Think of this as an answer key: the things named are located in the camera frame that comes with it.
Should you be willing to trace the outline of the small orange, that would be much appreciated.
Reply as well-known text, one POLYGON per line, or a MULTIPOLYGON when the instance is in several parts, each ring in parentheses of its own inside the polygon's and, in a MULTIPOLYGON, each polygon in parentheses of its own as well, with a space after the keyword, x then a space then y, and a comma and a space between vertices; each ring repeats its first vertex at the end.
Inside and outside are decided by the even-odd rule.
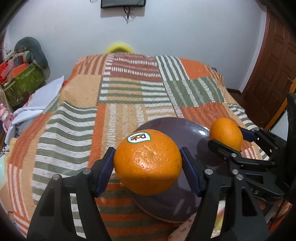
POLYGON ((243 135, 235 121, 230 118, 219 118, 210 127, 209 140, 217 140, 236 151, 240 151, 243 135))

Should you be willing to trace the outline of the large orange with sticker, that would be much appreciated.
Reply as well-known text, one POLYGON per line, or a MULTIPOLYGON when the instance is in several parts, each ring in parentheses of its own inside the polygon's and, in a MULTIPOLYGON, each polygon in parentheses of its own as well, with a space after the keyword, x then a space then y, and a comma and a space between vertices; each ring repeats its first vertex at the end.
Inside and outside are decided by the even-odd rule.
POLYGON ((171 188, 182 171, 176 143, 156 130, 142 130, 125 137, 114 154, 118 180, 131 192, 153 196, 171 188))

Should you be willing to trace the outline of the brown wooden door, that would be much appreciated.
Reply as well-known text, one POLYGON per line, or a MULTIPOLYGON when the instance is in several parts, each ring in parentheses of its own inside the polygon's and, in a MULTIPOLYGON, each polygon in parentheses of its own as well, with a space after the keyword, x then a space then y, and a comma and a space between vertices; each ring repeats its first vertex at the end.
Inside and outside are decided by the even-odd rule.
POLYGON ((268 10, 262 46, 243 90, 248 117, 269 128, 291 91, 295 79, 295 37, 288 26, 268 10))

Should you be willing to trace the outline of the white cloth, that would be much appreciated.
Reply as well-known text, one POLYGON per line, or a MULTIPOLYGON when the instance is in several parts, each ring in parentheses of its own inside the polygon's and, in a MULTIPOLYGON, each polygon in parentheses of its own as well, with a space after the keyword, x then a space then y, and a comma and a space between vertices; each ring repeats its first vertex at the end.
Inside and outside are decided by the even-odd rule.
POLYGON ((60 78, 44 85, 33 93, 33 97, 28 104, 25 104, 13 113, 14 119, 9 125, 4 140, 5 144, 9 145, 12 138, 20 136, 30 123, 44 112, 51 101, 57 97, 63 82, 64 76, 62 75, 60 78))

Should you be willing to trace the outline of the pink toy figure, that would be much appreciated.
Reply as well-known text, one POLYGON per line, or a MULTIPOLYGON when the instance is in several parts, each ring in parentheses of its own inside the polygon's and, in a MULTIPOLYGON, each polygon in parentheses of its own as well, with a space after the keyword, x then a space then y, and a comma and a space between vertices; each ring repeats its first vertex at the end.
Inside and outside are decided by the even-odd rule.
POLYGON ((7 133, 9 126, 14 119, 14 115, 4 106, 3 103, 1 103, 1 105, 0 105, 0 116, 1 116, 1 122, 3 125, 3 129, 4 129, 5 133, 7 133))

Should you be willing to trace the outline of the striped patchwork bedspread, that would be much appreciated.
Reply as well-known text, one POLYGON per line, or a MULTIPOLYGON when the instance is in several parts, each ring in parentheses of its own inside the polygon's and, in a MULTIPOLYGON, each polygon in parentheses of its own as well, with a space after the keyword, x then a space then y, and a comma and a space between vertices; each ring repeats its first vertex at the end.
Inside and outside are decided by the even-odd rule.
MULTIPOLYGON (((156 130, 179 150, 220 175, 243 171, 209 150, 211 125, 230 118, 258 130, 233 99, 223 77, 209 65, 172 56, 112 53, 82 58, 57 97, 10 146, 8 189, 18 238, 27 240, 31 219, 55 174, 76 176, 117 149, 130 134, 156 130)), ((267 160, 254 142, 243 139, 244 158, 267 160)), ((77 234, 85 237, 76 195, 71 207, 77 234)), ((186 240, 201 197, 182 171, 168 190, 153 196, 131 192, 113 168, 106 190, 95 198, 110 240, 186 240)))

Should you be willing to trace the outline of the green patterned box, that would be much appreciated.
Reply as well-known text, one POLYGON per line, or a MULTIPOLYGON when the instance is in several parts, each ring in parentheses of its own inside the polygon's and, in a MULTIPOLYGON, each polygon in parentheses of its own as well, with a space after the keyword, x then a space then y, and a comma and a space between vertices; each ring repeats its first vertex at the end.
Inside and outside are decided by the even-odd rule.
POLYGON ((31 94, 45 84, 41 69, 31 63, 24 71, 4 85, 3 89, 9 104, 15 107, 24 104, 31 94))

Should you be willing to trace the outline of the yellow pillow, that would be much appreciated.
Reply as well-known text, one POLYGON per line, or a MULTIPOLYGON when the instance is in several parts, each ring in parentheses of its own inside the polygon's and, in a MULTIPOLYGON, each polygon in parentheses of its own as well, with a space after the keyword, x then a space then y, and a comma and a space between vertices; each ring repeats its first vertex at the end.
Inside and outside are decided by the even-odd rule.
POLYGON ((129 45, 125 44, 125 43, 113 43, 105 51, 106 54, 118 53, 118 52, 132 53, 132 54, 135 53, 135 51, 133 51, 133 49, 129 45))

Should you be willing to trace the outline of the grey neck pillow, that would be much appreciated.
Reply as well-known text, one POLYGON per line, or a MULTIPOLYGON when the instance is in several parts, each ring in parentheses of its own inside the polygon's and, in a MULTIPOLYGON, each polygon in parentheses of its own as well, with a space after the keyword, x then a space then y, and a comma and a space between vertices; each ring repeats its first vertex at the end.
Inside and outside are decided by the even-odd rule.
POLYGON ((41 69, 43 76, 46 80, 50 77, 50 68, 47 58, 41 48, 40 43, 33 37, 24 37, 20 39, 14 48, 16 54, 26 53, 25 60, 33 62, 38 68, 41 69))

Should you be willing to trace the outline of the wall-mounted monitor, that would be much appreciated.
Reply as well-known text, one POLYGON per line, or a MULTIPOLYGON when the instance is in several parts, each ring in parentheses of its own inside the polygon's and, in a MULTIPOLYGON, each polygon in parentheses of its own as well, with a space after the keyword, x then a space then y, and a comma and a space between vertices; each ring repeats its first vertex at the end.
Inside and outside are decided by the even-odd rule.
POLYGON ((143 7, 146 0, 101 0, 101 8, 116 8, 116 7, 143 7))

